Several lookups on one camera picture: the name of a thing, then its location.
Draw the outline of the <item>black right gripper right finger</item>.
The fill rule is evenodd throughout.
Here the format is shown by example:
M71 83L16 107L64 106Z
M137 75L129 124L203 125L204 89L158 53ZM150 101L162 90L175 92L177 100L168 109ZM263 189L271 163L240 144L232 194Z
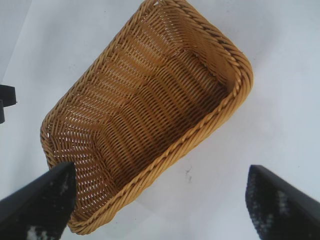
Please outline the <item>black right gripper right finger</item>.
M261 240L318 240L320 203L262 165L251 165L245 203Z

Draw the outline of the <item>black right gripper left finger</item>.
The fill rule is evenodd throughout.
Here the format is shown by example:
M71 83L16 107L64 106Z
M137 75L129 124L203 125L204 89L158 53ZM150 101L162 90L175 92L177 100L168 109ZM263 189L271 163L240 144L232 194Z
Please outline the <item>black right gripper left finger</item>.
M0 238L59 240L75 205L75 165L59 163L0 201Z

